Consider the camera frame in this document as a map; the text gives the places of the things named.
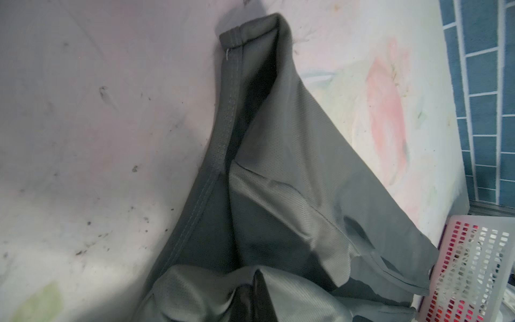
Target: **red paint smear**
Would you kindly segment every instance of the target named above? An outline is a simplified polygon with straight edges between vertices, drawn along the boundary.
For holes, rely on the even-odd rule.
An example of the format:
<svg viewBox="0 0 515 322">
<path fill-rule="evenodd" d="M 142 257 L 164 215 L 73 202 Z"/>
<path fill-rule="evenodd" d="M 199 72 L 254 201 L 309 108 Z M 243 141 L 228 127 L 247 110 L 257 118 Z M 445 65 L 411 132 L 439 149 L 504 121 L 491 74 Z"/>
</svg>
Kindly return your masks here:
<svg viewBox="0 0 515 322">
<path fill-rule="evenodd" d="M 397 47 L 390 45 L 390 54 Z M 406 172 L 406 131 L 396 71 L 376 58 L 367 76 L 367 101 L 375 150 L 382 164 L 382 182 L 393 184 Z"/>
</svg>

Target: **blue tile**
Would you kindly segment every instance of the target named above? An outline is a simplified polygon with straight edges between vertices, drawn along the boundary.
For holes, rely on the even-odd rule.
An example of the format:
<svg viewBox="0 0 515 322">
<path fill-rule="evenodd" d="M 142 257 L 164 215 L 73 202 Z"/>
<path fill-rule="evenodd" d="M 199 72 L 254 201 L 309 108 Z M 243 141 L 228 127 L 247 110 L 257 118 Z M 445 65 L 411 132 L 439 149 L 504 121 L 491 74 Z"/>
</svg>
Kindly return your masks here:
<svg viewBox="0 0 515 322">
<path fill-rule="evenodd" d="M 454 92 L 454 105 L 456 105 L 456 116 L 466 116 L 465 100 L 463 95 L 463 83 L 461 81 L 461 65 L 459 64 L 458 35 L 456 27 L 443 31 L 447 44 L 447 58 L 451 71 L 451 82 Z"/>
<path fill-rule="evenodd" d="M 489 166 L 476 166 L 477 187 L 495 189 L 495 178 L 497 168 Z"/>
<path fill-rule="evenodd" d="M 497 90 L 497 52 L 467 58 L 469 93 Z"/>
<path fill-rule="evenodd" d="M 462 150 L 470 150 L 469 132 L 467 131 L 467 120 L 458 120 L 459 141 Z"/>
<path fill-rule="evenodd" d="M 515 180 L 515 155 L 501 154 L 501 179 Z"/>
<path fill-rule="evenodd" d="M 476 196 L 474 193 L 474 178 L 465 177 L 465 181 L 467 182 L 467 192 L 469 193 L 469 199 L 476 200 Z"/>
<path fill-rule="evenodd" d="M 480 201 L 495 203 L 495 190 L 481 189 L 477 187 L 477 196 Z"/>
<path fill-rule="evenodd" d="M 500 188 L 499 204 L 515 208 L 515 182 L 501 181 Z"/>
<path fill-rule="evenodd" d="M 444 25 L 456 21 L 453 0 L 440 0 L 440 11 L 442 12 L 442 23 Z"/>
<path fill-rule="evenodd" d="M 465 53 L 497 46 L 497 1 L 461 2 Z"/>
<path fill-rule="evenodd" d="M 474 137 L 476 164 L 496 165 L 495 140 L 495 137 Z"/>
<path fill-rule="evenodd" d="M 465 174 L 468 176 L 472 175 L 472 162 L 470 161 L 470 152 L 462 152 L 463 154 L 463 166 L 465 168 Z"/>
<path fill-rule="evenodd" d="M 506 10 L 503 113 L 515 114 L 515 6 Z"/>
<path fill-rule="evenodd" d="M 502 152 L 515 152 L 515 116 L 503 117 Z"/>
<path fill-rule="evenodd" d="M 497 95 L 470 98 L 474 134 L 497 134 Z"/>
</svg>

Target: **cloth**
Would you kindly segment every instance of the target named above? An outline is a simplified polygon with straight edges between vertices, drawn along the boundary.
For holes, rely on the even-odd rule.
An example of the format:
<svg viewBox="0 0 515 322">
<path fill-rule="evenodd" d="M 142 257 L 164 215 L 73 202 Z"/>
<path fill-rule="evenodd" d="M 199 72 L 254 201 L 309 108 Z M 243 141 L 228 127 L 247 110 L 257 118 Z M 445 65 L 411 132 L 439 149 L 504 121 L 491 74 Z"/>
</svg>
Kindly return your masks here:
<svg viewBox="0 0 515 322">
<path fill-rule="evenodd" d="M 211 141 L 134 321 L 410 321 L 438 250 L 302 84 L 284 18 L 220 42 Z"/>
</svg>

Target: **plastic basket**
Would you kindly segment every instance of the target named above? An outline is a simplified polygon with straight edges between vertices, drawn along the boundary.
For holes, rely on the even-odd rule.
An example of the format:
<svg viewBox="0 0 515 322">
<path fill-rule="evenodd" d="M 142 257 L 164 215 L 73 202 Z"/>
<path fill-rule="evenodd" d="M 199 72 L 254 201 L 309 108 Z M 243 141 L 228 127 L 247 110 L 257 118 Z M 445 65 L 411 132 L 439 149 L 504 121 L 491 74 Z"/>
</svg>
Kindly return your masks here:
<svg viewBox="0 0 515 322">
<path fill-rule="evenodd" d="M 514 260 L 515 218 L 452 216 L 418 322 L 492 322 Z"/>
</svg>

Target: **table surface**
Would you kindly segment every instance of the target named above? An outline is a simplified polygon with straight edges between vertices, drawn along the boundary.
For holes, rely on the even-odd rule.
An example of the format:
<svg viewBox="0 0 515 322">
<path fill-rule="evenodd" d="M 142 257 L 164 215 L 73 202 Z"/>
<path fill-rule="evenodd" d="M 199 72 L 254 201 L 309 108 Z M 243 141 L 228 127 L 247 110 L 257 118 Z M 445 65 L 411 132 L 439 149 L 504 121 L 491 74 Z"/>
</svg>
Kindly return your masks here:
<svg viewBox="0 0 515 322">
<path fill-rule="evenodd" d="M 0 320 L 124 320 L 208 143 L 217 35 L 280 12 L 301 78 L 437 245 L 468 201 L 437 1 L 0 2 Z"/>
</svg>

